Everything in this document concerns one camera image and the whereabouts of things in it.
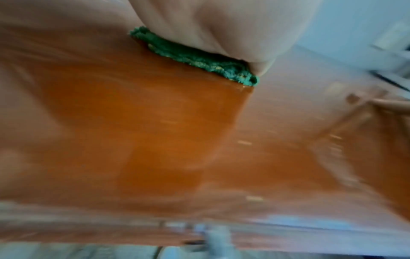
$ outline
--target green sponge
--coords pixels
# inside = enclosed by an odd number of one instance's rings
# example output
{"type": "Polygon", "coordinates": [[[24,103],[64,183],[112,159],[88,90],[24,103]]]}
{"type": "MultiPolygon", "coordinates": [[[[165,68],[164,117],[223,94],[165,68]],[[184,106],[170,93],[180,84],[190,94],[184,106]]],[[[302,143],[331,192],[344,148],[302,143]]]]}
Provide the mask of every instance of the green sponge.
{"type": "Polygon", "coordinates": [[[163,57],[217,73],[244,85],[255,86],[259,82],[259,78],[249,71],[244,61],[168,41],[152,33],[146,27],[135,28],[129,34],[133,38],[148,43],[151,51],[163,57]]]}

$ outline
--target worn sponge edge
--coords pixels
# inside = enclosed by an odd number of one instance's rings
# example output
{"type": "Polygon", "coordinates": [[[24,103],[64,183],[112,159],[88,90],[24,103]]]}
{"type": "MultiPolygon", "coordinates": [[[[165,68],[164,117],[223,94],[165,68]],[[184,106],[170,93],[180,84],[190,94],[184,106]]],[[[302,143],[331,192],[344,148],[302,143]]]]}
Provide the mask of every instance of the worn sponge edge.
{"type": "Polygon", "coordinates": [[[151,51],[163,57],[202,68],[244,85],[255,86],[259,82],[259,78],[249,71],[244,61],[168,41],[146,27],[135,28],[129,34],[133,38],[148,43],[151,51]]]}

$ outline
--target skin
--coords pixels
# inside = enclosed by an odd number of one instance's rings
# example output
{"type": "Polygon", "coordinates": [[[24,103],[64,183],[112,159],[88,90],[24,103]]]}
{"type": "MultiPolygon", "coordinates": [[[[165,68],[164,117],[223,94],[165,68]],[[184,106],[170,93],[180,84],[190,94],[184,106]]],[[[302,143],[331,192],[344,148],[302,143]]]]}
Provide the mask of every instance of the skin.
{"type": "Polygon", "coordinates": [[[130,0],[155,34],[248,62],[263,75],[304,32],[322,0],[130,0]]]}

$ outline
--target wooden table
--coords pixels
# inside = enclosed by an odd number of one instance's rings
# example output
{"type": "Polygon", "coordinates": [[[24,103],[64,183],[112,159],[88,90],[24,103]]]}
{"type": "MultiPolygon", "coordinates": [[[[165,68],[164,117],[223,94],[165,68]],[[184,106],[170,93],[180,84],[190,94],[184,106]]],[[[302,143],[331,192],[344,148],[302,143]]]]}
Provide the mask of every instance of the wooden table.
{"type": "Polygon", "coordinates": [[[216,222],[239,248],[410,255],[410,146],[366,104],[376,79],[292,52],[243,87],[148,51],[130,8],[0,3],[2,241],[179,245],[216,222]]]}

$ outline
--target wall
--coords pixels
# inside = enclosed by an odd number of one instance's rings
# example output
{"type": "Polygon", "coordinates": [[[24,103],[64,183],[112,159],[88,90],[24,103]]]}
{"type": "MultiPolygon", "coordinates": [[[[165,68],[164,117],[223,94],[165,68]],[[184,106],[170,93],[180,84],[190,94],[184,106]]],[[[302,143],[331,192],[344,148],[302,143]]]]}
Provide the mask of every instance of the wall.
{"type": "Polygon", "coordinates": [[[325,0],[298,45],[361,69],[395,69],[404,60],[370,44],[407,17],[410,0],[325,0]]]}

